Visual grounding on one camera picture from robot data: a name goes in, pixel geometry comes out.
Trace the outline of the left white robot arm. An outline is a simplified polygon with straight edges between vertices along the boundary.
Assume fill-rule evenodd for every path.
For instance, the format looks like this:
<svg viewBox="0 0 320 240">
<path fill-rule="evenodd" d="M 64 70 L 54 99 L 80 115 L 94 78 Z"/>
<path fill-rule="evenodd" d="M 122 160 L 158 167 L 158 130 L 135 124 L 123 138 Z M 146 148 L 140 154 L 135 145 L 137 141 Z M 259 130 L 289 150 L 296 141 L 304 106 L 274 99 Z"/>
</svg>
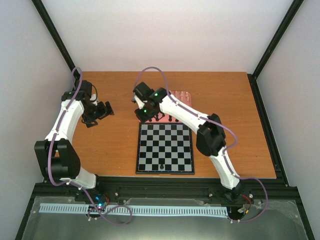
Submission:
<svg viewBox="0 0 320 240">
<path fill-rule="evenodd" d="M 81 167 L 72 141 L 79 120 L 91 128 L 98 124 L 97 120 L 113 114 L 108 101 L 93 101 L 85 90 L 65 92 L 53 128 L 44 140 L 34 145 L 42 175 L 49 178 L 54 186 L 73 184 L 79 189 L 87 189 L 86 195 L 92 201 L 101 200 L 104 188 L 96 184 L 95 174 Z"/>
</svg>

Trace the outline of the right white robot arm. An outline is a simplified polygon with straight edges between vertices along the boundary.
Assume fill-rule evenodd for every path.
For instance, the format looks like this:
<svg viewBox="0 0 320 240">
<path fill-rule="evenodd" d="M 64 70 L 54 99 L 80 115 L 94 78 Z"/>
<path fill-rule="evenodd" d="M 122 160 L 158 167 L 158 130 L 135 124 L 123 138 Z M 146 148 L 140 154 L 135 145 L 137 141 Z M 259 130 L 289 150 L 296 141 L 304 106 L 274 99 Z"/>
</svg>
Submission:
<svg viewBox="0 0 320 240">
<path fill-rule="evenodd" d="M 225 130 L 228 128 L 221 124 L 218 115 L 196 111 L 162 87 L 153 90 L 148 86 L 136 86 L 132 101 L 138 105 L 135 114 L 141 122 L 162 113 L 188 126 L 196 134 L 196 148 L 210 158 L 219 175 L 224 187 L 221 197 L 229 203 L 236 202 L 243 185 L 227 151 Z"/>
</svg>

